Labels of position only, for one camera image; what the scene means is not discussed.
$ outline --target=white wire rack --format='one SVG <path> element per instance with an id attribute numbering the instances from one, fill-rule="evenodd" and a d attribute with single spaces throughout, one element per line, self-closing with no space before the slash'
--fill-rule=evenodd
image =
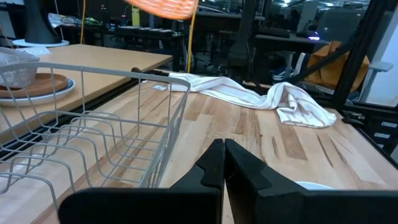
<path id="1" fill-rule="evenodd" d="M 81 93 L 83 110 L 81 113 L 60 110 L 60 102 L 56 100 L 53 87 L 51 110 L 42 111 L 42 108 L 48 106 L 34 105 L 34 98 L 25 90 L 29 110 L 33 113 L 33 116 L 26 118 L 27 108 L 20 106 L 11 89 L 7 88 L 11 93 L 16 113 L 20 114 L 22 121 L 13 125 L 6 109 L 0 107 L 3 117 L 0 122 L 5 122 L 8 127 L 0 133 L 0 137 L 8 134 L 12 136 L 9 140 L 14 141 L 13 144 L 1 144 L 0 152 L 17 153 L 7 160 L 0 158 L 0 204 L 1 195 L 10 193 L 19 182 L 31 185 L 32 190 L 37 190 L 35 185 L 39 182 L 40 189 L 46 185 L 45 188 L 50 192 L 47 195 L 51 196 L 55 210 L 64 197 L 61 195 L 67 190 L 73 193 L 85 187 L 114 187 L 115 183 L 122 187 L 159 185 L 179 133 L 190 89 L 189 82 L 143 73 L 39 62 L 0 67 L 0 75 L 4 78 L 4 72 L 27 68 L 38 68 L 40 72 L 48 71 L 52 74 L 53 84 L 55 71 L 61 74 L 60 71 L 76 73 L 74 77 L 79 77 L 81 82 L 80 86 L 76 84 L 74 91 Z M 86 110 L 88 99 L 85 96 L 85 82 L 90 82 L 85 80 L 87 73 L 138 79 L 139 84 L 134 87 L 134 94 L 129 95 L 132 100 L 126 104 L 131 110 L 127 110 L 128 113 Z M 146 88 L 148 82 L 142 83 L 143 79 L 166 82 L 168 85 L 184 85 L 187 91 L 179 94 L 177 101 L 170 90 L 163 91 L 161 94 L 166 97 L 159 104 L 163 107 L 158 108 L 156 116 L 148 115 L 149 112 L 143 109 L 142 102 L 154 100 L 146 97 L 145 92 L 148 89 L 158 90 Z M 73 119 L 68 124 L 60 125 L 60 116 L 72 116 Z M 54 122 L 46 122 L 49 117 L 53 118 Z M 21 127 L 28 135 L 21 137 L 18 133 Z M 57 179 L 59 174 L 64 174 L 64 177 Z M 67 186 L 60 185 L 60 182 L 67 183 Z"/>

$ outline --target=yellow cable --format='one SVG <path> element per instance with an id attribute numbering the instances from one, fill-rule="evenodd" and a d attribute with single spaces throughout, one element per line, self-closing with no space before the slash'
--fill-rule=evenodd
<path id="1" fill-rule="evenodd" d="M 10 44 L 10 42 L 8 41 L 6 33 L 2 30 L 2 26 L 1 25 L 0 25 L 0 31 L 1 31 L 1 34 L 4 36 L 4 38 L 6 39 L 7 44 L 11 47 L 11 49 L 14 49 L 12 44 Z"/>
<path id="2" fill-rule="evenodd" d="M 83 0 L 83 15 L 81 15 L 81 30 L 80 30 L 80 44 L 83 44 L 83 35 L 85 33 L 85 14 L 86 14 L 86 0 Z"/>
<path id="3" fill-rule="evenodd" d="M 188 72 L 188 73 L 191 72 L 193 25 L 194 25 L 194 23 L 195 23 L 195 18 L 196 18 L 196 16 L 197 16 L 198 4 L 199 4 L 199 0 L 197 0 L 196 3 L 195 3 L 195 8 L 194 8 L 194 10 L 193 10 L 193 15 L 192 15 L 191 28 L 189 29 L 189 39 L 188 39 L 188 68 L 187 68 L 187 72 Z"/>

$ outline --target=wooden table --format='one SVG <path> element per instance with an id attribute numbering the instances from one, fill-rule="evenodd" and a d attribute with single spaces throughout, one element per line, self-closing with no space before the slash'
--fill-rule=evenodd
<path id="1" fill-rule="evenodd" d="M 107 68 L 113 70 L 131 71 L 133 67 L 141 70 L 150 70 L 157 68 L 159 65 L 171 61 L 172 57 L 169 55 L 151 54 L 145 52 L 136 52 L 131 50 L 119 50 L 106 47 L 96 47 L 91 45 L 69 45 L 66 47 L 57 47 L 49 49 L 51 54 L 42 55 L 41 62 L 63 63 L 68 65 L 84 65 L 87 67 Z M 68 70 L 54 70 L 54 73 L 65 75 L 76 81 L 76 88 L 65 98 L 57 101 L 57 107 L 62 111 L 72 110 L 82 105 L 81 92 L 81 76 L 80 72 L 73 72 Z M 88 102 L 107 91 L 110 91 L 123 83 L 126 83 L 129 78 L 115 75 L 103 75 L 95 73 L 85 73 L 85 101 Z M 22 121 L 22 116 L 16 108 L 2 107 L 11 125 L 19 124 Z M 36 106 L 38 113 L 48 110 L 53 110 L 54 104 L 46 104 Z M 22 113 L 25 119 L 29 119 L 35 115 L 34 110 L 29 107 L 22 108 Z M 50 121 L 54 119 L 53 116 L 44 116 L 42 121 Z M 35 129 L 39 127 L 38 123 L 31 123 L 30 127 Z M 0 115 L 0 143 L 8 142 L 15 137 L 7 131 L 9 126 L 4 118 Z M 27 132 L 25 125 L 20 125 L 15 130 L 20 136 Z"/>
<path id="2" fill-rule="evenodd" d="M 153 89 L 154 85 L 166 86 L 164 83 L 154 82 L 147 82 L 141 86 L 141 116 L 143 121 L 165 123 L 168 93 Z M 172 93 L 172 105 L 176 105 L 181 97 L 182 93 Z M 132 105 L 136 103 L 137 87 L 134 87 L 101 106 L 97 111 L 116 114 L 122 118 L 135 118 L 136 114 L 132 110 Z M 169 187 L 181 178 L 214 139 L 232 138 L 273 169 L 295 181 L 315 182 L 336 189 L 398 189 L 398 171 L 351 125 L 344 124 L 336 111 L 330 111 L 338 115 L 338 120 L 333 127 L 304 128 L 280 123 L 275 111 L 252 110 L 199 93 L 190 93 L 180 127 L 180 135 L 160 186 Z M 97 128 L 105 127 L 96 122 L 90 125 Z M 136 133 L 134 125 L 123 126 L 123 128 L 130 135 Z M 157 139 L 161 134 L 162 130 L 159 128 L 146 127 L 141 129 L 139 135 L 146 139 Z M 93 140 L 97 142 L 101 139 L 93 137 Z M 71 140 L 68 145 L 81 148 L 89 146 L 79 139 Z M 116 142 L 116 145 L 123 146 L 120 140 Z M 156 147 L 149 141 L 136 142 L 134 145 L 152 149 Z M 94 155 L 86 152 L 90 179 L 95 184 L 100 183 L 103 178 L 96 169 Z M 118 158 L 114 152 L 114 146 L 110 147 L 109 153 L 113 159 Z M 142 157 L 151 156 L 151 153 L 141 150 L 132 151 L 131 154 Z M 84 172 L 76 154 L 65 151 L 57 153 L 54 158 L 71 165 L 77 189 L 87 187 Z M 106 172 L 111 167 L 106 163 L 102 149 L 99 158 L 101 169 Z M 145 162 L 134 159 L 124 160 L 122 164 L 147 166 Z M 0 166 L 0 171 L 6 169 L 6 166 Z M 64 167 L 43 164 L 35 168 L 32 173 L 54 183 L 59 201 L 72 192 Z M 142 174 L 118 169 L 113 172 L 113 175 L 134 179 Z M 0 178 L 0 186 L 3 184 L 4 179 Z M 105 186 L 135 187 L 136 185 L 123 181 L 110 181 Z M 0 207 L 5 208 L 0 210 L 0 222 L 55 223 L 56 213 L 51 206 L 52 200 L 49 195 L 48 186 L 45 184 L 29 179 L 20 180 L 7 193 L 0 196 Z M 227 194 L 225 197 L 223 223 L 233 223 Z M 27 212 L 21 216 L 20 211 Z"/>

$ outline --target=wire dish rack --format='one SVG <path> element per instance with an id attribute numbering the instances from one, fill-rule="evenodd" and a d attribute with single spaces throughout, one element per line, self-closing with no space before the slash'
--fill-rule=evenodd
<path id="1" fill-rule="evenodd" d="M 42 62 L 3 66 L 0 75 L 29 68 L 51 73 L 53 82 L 54 73 L 68 74 L 76 87 L 61 100 L 53 89 L 52 102 L 39 106 L 26 90 L 29 106 L 18 105 L 7 88 L 15 107 L 0 107 L 0 125 L 5 127 L 0 133 L 0 153 L 9 154 L 7 159 L 0 158 L 0 207 L 6 208 L 0 212 L 0 222 L 23 207 L 29 211 L 24 216 L 30 214 L 36 221 L 44 214 L 56 214 L 67 195 L 87 187 L 159 185 L 179 134 L 189 82 Z M 107 75 L 136 78 L 139 84 L 95 110 L 86 110 L 92 100 L 87 83 Z M 169 88 L 156 90 L 154 85 L 183 85 L 187 90 L 172 93 Z M 66 106 L 75 98 L 81 113 L 70 112 L 72 108 Z M 13 120 L 15 115 L 21 117 L 20 122 Z M 62 125 L 65 117 L 72 119 Z"/>

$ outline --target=white cloth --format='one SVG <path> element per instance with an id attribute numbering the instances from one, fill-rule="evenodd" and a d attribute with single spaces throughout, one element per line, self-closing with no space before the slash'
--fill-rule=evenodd
<path id="1" fill-rule="evenodd" d="M 304 90 L 287 82 L 272 86 L 268 95 L 260 96 L 227 77 L 199 77 L 189 73 L 170 73 L 169 77 L 190 82 L 191 92 L 199 92 L 247 108 L 276 109 L 284 124 L 324 128 L 336 121 L 335 114 L 323 109 Z M 187 87 L 173 83 L 171 90 L 186 91 Z"/>

